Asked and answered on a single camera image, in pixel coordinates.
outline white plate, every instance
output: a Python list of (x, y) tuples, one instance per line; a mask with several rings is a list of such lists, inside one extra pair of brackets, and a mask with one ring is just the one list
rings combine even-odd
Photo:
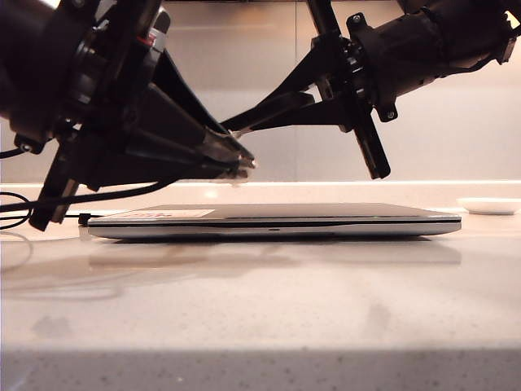
[(460, 198), (458, 204), (473, 214), (511, 215), (521, 210), (520, 198)]

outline white countertop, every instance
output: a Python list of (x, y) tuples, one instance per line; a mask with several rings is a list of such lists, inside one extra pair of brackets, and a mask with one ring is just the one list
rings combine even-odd
[(5, 390), (521, 389), (519, 214), (400, 241), (11, 232)]

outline label sticker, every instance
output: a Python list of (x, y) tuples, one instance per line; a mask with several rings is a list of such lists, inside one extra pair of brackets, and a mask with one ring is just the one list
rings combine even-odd
[(140, 219), (140, 220), (163, 220), (167, 218), (200, 218), (215, 209), (180, 209), (180, 210), (134, 210), (132, 212), (115, 214), (111, 219)]

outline black cable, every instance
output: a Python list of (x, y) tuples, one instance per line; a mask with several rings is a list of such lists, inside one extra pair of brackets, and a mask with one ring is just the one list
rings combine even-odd
[(11, 149), (10, 151), (3, 151), (0, 152), (0, 159), (7, 159), (9, 157), (22, 155), (23, 153), (25, 153), (25, 151), (22, 151), (19, 148)]
[[(0, 191), (0, 196), (8, 196), (8, 197), (15, 197), (18, 198), (26, 203), (29, 202), (27, 198), (25, 198), (23, 195), (11, 193), (10, 191)], [(1, 217), (0, 220), (19, 220), (18, 222), (15, 222), (13, 224), (10, 224), (9, 226), (0, 226), (0, 230), (7, 230), (9, 228), (15, 228), (16, 226), (21, 226), (26, 221), (28, 221), (31, 216), (33, 215), (33, 209), (28, 209), (28, 213), (25, 216), (14, 216), (14, 217)]]
[(123, 191), (111, 191), (101, 194), (89, 194), (89, 195), (71, 195), (69, 197), (61, 198), (49, 198), (47, 200), (28, 201), (23, 204), (9, 204), (0, 206), (1, 212), (13, 212), (16, 210), (26, 210), (35, 208), (53, 207), (58, 205), (70, 205), (70, 204), (82, 204), (85, 202), (94, 201), (105, 201), (105, 200), (118, 200), (120, 198), (142, 196), (144, 194), (152, 193), (167, 187), (168, 185), (177, 181), (176, 179), (169, 179), (167, 181), (161, 181), (154, 183), (150, 186), (139, 187), (137, 189), (123, 190)]

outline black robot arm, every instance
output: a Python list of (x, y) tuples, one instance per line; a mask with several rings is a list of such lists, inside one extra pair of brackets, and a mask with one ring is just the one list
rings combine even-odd
[(40, 230), (63, 220), (60, 199), (81, 200), (73, 197), (81, 183), (97, 191), (242, 178), (254, 166), (182, 80), (164, 47), (170, 18), (161, 1), (111, 3), (0, 2), (0, 115), (26, 152), (59, 141), (30, 219)]
[[(391, 171), (373, 109), (382, 122), (394, 121), (397, 97), (440, 77), (477, 71), (492, 60), (505, 63), (521, 34), (506, 18), (509, 11), (521, 19), (518, 0), (399, 0), (405, 14), (375, 29), (362, 13), (350, 16), (350, 38), (342, 37), (331, 1), (307, 3), (318, 33), (311, 51), (259, 106), (223, 125), (238, 136), (285, 125), (354, 130), (372, 178)], [(294, 93), (312, 85), (322, 101), (295, 108)], [(269, 104), (288, 96), (294, 98), (292, 106), (284, 111), (271, 104), (276, 110), (269, 115)]]
[[(350, 16), (349, 38), (331, 0), (307, 3), (317, 28), (311, 51), (256, 107), (218, 123), (165, 50), (170, 19), (160, 0), (62, 0), (56, 10), (1, 1), (0, 115), (21, 150), (38, 154), (59, 141), (31, 224), (45, 230), (63, 220), (66, 204), (90, 200), (74, 196), (80, 183), (156, 189), (182, 178), (245, 177), (254, 160), (238, 137), (284, 125), (354, 131), (371, 177), (385, 178), (391, 169), (373, 110), (395, 120), (397, 97), (508, 61), (521, 34), (506, 17), (521, 19), (519, 0), (399, 0), (405, 14), (378, 28), (362, 13)], [(313, 85), (319, 102), (308, 93)]]

